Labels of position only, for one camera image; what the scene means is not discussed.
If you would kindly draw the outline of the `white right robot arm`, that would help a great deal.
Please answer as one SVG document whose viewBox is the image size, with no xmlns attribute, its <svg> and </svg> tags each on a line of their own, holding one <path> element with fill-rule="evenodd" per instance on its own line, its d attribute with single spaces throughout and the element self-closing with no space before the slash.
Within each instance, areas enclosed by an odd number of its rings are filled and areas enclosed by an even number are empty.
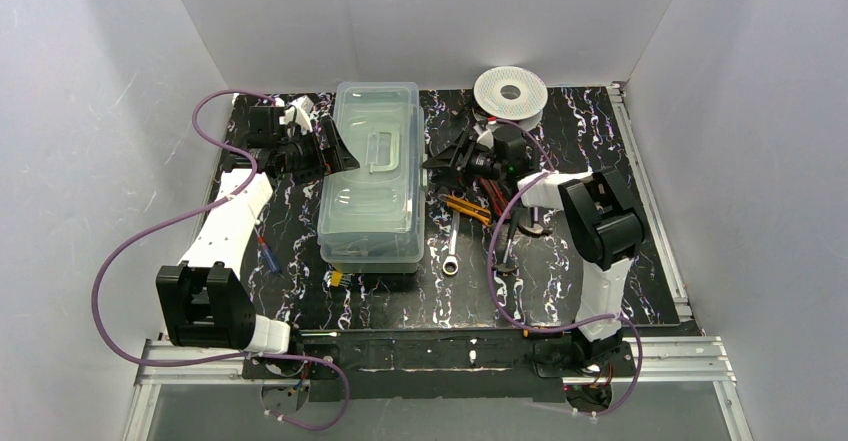
<svg viewBox="0 0 848 441">
<path fill-rule="evenodd" d="M 422 164 L 433 181 L 462 189 L 473 181 L 488 187 L 496 208 L 487 218 L 494 231 L 486 256 L 488 280 L 509 268 L 497 263 L 503 225 L 520 225 L 517 206 L 564 214 L 574 248 L 583 260 L 578 313 L 562 327 L 571 339 L 566 360 L 603 364 L 623 343 L 624 284 L 649 233 L 648 223 L 621 173 L 614 168 L 581 173 L 543 169 L 541 144 L 518 124 L 495 118 L 489 127 L 469 124 L 451 144 Z"/>
</svg>

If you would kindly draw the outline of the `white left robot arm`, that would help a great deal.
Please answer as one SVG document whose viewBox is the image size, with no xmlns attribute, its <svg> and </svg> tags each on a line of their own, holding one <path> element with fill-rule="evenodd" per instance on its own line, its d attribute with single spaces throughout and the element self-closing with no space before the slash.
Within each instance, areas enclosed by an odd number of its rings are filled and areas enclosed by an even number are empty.
<svg viewBox="0 0 848 441">
<path fill-rule="evenodd" d="M 297 184 L 359 168 L 329 117 L 317 119 L 301 96 L 252 106 L 248 131 L 228 152 L 216 196 L 193 244 L 160 268 L 156 288 L 170 341 L 264 355 L 290 350 L 292 327 L 260 315 L 239 280 L 245 250 L 279 177 Z"/>
</svg>

